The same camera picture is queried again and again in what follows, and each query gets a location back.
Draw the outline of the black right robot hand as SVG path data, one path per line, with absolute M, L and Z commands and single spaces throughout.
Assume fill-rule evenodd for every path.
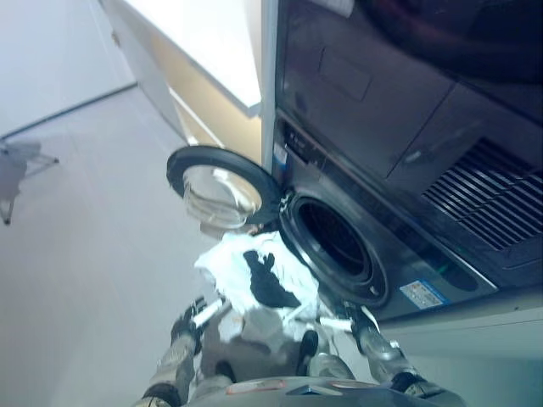
M 343 317 L 319 316 L 317 322 L 335 331 L 350 333 L 354 338 L 369 331 L 380 333 L 380 327 L 372 312 L 365 305 L 346 304 Z

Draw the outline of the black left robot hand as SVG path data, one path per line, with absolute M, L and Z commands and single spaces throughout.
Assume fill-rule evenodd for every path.
M 223 297 L 210 303 L 204 297 L 196 298 L 174 322 L 171 342 L 174 343 L 183 334 L 192 334 L 199 338 L 210 320 L 223 309 L 225 302 Z

